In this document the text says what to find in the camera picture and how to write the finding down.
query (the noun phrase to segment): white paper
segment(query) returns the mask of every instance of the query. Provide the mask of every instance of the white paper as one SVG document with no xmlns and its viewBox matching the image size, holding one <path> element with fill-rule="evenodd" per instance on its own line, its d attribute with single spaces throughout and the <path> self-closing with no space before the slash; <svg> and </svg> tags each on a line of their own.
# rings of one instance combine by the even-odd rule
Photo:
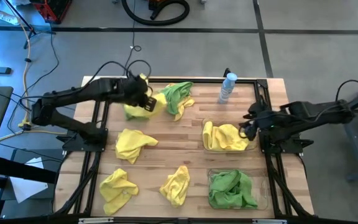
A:
<svg viewBox="0 0 358 224">
<path fill-rule="evenodd" d="M 30 161 L 28 161 L 28 163 L 31 163 L 28 164 L 28 166 L 34 166 L 41 169 L 44 168 L 41 157 L 33 158 Z M 47 183 L 38 182 L 34 180 L 25 180 L 17 177 L 10 177 L 10 178 L 13 186 L 13 191 L 15 192 L 17 203 L 21 203 L 25 199 L 48 188 Z"/>
</svg>

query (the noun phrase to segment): yellow cloth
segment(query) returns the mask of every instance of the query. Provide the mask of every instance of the yellow cloth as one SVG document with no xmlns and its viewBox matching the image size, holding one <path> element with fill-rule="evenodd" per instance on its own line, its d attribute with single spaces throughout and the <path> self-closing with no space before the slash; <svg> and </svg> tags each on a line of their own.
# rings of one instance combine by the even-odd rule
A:
<svg viewBox="0 0 358 224">
<path fill-rule="evenodd" d="M 116 143 L 116 156 L 135 163 L 143 146 L 155 146 L 158 141 L 138 130 L 124 129 L 118 134 Z"/>
<path fill-rule="evenodd" d="M 157 100 L 153 111 L 147 111 L 140 106 L 124 105 L 124 111 L 127 119 L 132 118 L 150 118 L 151 116 L 159 113 L 167 106 L 167 101 L 163 93 L 159 93 L 153 96 Z"/>
<path fill-rule="evenodd" d="M 239 136 L 239 130 L 231 124 L 214 127 L 207 121 L 203 130 L 204 147 L 210 151 L 243 151 L 249 140 Z"/>
<path fill-rule="evenodd" d="M 127 172 L 116 170 L 99 185 L 100 194 L 106 203 L 103 206 L 106 215 L 112 215 L 124 206 L 139 188 L 127 180 Z"/>
<path fill-rule="evenodd" d="M 186 166 L 180 166 L 173 175 L 160 187 L 160 193 L 171 202 L 174 207 L 183 205 L 189 187 L 190 175 Z"/>
<path fill-rule="evenodd" d="M 179 104 L 178 104 L 178 114 L 175 115 L 174 121 L 178 121 L 185 112 L 185 107 L 193 106 L 194 100 L 191 96 L 186 96 Z"/>
</svg>

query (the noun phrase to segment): red equipment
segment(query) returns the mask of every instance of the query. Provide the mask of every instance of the red equipment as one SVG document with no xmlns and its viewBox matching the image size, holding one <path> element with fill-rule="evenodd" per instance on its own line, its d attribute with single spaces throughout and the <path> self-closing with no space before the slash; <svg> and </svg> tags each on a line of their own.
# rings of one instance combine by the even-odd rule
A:
<svg viewBox="0 0 358 224">
<path fill-rule="evenodd" d="M 72 0 L 30 0 L 45 22 L 60 24 Z"/>
</svg>

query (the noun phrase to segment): clear plastic container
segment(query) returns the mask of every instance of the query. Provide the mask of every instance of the clear plastic container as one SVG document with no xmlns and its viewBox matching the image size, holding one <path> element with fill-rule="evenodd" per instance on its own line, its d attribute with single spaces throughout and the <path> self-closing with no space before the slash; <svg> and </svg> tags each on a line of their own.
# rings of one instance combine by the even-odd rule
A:
<svg viewBox="0 0 358 224">
<path fill-rule="evenodd" d="M 241 123 L 241 121 L 233 121 L 233 120 L 228 120 L 228 119 L 223 121 L 222 119 L 219 119 L 219 118 L 217 118 L 217 119 L 205 118 L 203 120 L 203 124 L 202 124 L 201 135 L 203 134 L 204 126 L 208 121 L 212 122 L 213 126 L 219 127 L 220 125 L 224 125 L 224 124 L 232 124 L 237 129 L 239 129 L 239 123 Z M 239 151 L 239 150 L 213 151 L 213 150 L 210 150 L 210 149 L 204 147 L 204 149 L 205 149 L 204 152 L 205 153 L 243 153 L 243 152 L 247 152 L 247 151 L 254 151 L 258 148 L 257 146 L 258 146 L 258 137 L 256 137 L 253 141 L 249 141 L 247 147 L 241 151 Z"/>
<path fill-rule="evenodd" d="M 214 174 L 219 174 L 221 172 L 230 172 L 234 169 L 210 169 L 208 171 L 208 192 L 209 186 L 212 184 L 211 176 Z M 247 175 L 252 181 L 252 190 L 251 196 L 257 202 L 257 208 L 241 208 L 241 207 L 232 207 L 229 209 L 250 209 L 250 210 L 266 210 L 269 205 L 269 200 L 267 196 L 267 180 L 265 175 L 265 170 L 263 169 L 237 169 L 240 172 Z"/>
</svg>

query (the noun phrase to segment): bottle cap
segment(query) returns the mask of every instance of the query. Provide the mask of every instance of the bottle cap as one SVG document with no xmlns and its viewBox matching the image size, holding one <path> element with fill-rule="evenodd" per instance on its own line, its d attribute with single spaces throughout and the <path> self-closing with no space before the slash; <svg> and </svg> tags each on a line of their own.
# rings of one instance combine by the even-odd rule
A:
<svg viewBox="0 0 358 224">
<path fill-rule="evenodd" d="M 227 74 L 227 79 L 232 81 L 232 82 L 235 82 L 237 80 L 237 75 L 234 74 L 234 73 L 228 73 Z"/>
</svg>

